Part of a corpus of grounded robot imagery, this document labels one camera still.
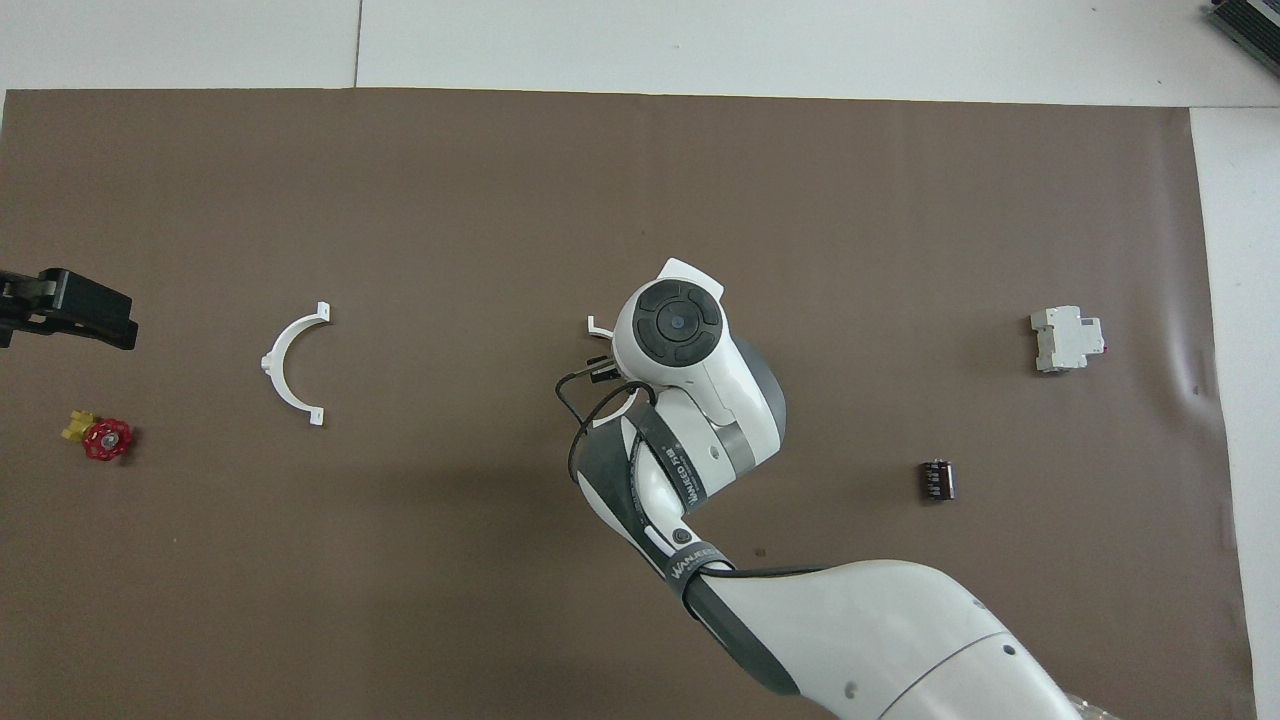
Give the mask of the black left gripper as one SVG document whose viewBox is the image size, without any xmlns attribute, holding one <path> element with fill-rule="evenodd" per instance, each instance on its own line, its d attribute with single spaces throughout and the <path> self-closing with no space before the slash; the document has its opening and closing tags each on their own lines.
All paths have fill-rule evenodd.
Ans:
<svg viewBox="0 0 1280 720">
<path fill-rule="evenodd" d="M 131 296 L 65 268 L 49 268 L 37 275 L 1 269 L 1 348 L 10 348 L 18 332 L 51 334 L 42 322 L 32 319 L 46 283 L 51 284 L 46 319 L 58 331 L 125 351 L 136 347 L 140 327 L 131 318 Z"/>
</svg>

